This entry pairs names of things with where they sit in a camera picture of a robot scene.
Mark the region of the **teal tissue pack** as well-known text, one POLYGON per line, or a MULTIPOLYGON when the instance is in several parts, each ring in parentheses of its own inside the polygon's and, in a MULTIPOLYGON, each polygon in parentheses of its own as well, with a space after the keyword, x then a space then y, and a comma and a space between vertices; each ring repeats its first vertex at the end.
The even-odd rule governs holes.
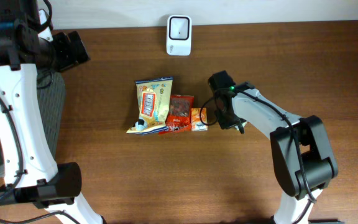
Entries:
POLYGON ((247 121, 246 120, 242 120, 242 127, 244 128, 245 125, 247 124, 247 121))

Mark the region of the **orange tissue pack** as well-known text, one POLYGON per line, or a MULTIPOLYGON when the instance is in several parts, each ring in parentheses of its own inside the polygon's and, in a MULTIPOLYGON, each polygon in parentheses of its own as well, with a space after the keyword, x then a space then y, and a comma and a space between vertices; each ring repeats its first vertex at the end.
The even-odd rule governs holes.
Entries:
POLYGON ((207 131, 207 112, 206 108, 192 108, 191 109, 191 130, 192 131, 207 131))

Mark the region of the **red snack bag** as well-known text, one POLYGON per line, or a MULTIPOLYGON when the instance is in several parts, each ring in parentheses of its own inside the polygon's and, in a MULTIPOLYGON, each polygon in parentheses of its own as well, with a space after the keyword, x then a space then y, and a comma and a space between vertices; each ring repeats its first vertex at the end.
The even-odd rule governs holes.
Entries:
POLYGON ((179 133, 191 130, 191 109, 194 96, 171 95, 167 119, 167 130, 159 134, 179 133))

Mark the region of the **yellow snack bag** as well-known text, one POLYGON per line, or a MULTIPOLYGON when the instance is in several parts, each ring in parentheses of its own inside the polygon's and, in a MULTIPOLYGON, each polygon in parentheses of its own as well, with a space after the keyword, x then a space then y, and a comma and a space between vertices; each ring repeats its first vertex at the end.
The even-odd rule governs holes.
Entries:
POLYGON ((127 134, 155 134, 167 131, 173 77, 136 80, 139 116, 127 134))

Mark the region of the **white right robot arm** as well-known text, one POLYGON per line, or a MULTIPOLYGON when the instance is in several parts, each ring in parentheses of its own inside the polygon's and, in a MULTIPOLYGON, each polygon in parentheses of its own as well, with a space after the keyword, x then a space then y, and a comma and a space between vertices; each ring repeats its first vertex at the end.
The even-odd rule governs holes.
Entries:
POLYGON ((221 129, 244 133, 250 123, 270 141, 273 171, 283 193, 268 223, 310 223, 316 199, 339 172, 322 120, 285 111, 251 83, 236 84, 226 71, 213 74, 208 85, 221 129))

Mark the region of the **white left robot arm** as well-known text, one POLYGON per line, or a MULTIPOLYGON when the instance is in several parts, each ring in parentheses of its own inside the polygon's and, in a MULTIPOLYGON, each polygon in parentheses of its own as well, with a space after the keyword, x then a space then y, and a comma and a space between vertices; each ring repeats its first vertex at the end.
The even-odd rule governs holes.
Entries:
POLYGON ((104 223, 81 192, 80 167, 57 164, 37 98, 39 70, 63 72, 89 60, 77 32, 52 34, 51 7, 0 1, 0 205, 32 203, 62 223, 104 223))

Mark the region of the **white barcode scanner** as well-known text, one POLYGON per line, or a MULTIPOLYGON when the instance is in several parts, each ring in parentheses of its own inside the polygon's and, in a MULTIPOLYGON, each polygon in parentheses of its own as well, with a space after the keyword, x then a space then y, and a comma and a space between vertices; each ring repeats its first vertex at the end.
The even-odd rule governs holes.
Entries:
POLYGON ((192 20, 190 16, 171 15, 167 19, 166 52, 172 56, 191 54, 192 20))

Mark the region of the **grey plastic mesh basket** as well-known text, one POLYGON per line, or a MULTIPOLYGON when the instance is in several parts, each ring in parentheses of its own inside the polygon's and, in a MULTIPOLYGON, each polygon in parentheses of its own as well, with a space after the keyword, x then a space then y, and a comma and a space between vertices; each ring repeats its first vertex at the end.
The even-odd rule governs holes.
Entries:
MULTIPOLYGON (((65 102, 65 82, 61 73, 39 70, 37 75, 37 98, 45 137, 51 154, 57 150, 60 122, 65 102)), ((4 161, 0 143, 0 177, 4 177, 4 161)))

